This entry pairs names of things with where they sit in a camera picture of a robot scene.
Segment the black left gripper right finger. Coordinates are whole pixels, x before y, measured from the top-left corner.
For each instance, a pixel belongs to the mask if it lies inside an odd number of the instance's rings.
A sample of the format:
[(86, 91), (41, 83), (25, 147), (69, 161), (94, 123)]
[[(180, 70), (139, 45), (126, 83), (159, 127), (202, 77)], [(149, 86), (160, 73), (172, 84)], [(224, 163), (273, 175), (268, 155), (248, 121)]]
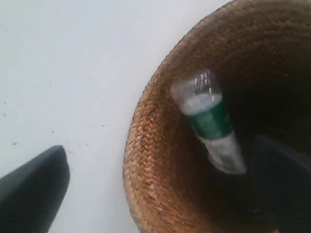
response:
[(252, 145), (256, 192), (280, 233), (311, 231), (311, 157), (274, 139)]

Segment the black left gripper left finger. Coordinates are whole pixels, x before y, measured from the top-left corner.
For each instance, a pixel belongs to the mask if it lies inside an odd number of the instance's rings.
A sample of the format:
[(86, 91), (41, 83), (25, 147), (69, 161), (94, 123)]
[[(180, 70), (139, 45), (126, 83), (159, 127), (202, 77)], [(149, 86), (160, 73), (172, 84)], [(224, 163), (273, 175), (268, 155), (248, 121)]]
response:
[(0, 179), (0, 231), (47, 233), (67, 192), (63, 146), (53, 146)]

